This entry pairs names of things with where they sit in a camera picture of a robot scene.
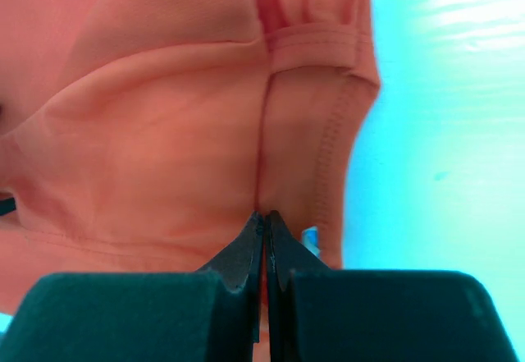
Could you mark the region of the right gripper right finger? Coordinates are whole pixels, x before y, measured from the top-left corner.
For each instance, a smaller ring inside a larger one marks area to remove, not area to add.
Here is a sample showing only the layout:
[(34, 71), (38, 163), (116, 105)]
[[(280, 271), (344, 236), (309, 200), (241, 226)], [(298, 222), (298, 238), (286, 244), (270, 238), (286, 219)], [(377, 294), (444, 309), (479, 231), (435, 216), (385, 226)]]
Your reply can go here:
[(267, 217), (267, 291), (304, 292), (324, 286), (334, 271), (298, 241), (277, 211)]

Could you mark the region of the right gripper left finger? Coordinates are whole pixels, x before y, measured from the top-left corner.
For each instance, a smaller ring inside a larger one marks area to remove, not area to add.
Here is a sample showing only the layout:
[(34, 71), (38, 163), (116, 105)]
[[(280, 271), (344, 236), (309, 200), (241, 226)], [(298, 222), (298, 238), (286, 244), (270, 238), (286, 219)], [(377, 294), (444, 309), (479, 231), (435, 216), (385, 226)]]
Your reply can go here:
[(259, 292), (263, 260), (263, 217), (253, 212), (240, 234), (198, 273), (217, 273), (232, 292)]

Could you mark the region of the orange t shirt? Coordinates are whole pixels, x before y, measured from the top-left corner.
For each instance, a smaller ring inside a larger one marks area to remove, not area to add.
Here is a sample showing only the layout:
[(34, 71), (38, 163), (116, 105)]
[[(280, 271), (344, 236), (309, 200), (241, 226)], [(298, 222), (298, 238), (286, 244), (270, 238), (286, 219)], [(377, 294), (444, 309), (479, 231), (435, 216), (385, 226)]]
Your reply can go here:
[(253, 212), (342, 264), (371, 0), (1, 0), (4, 361), (277, 361)]

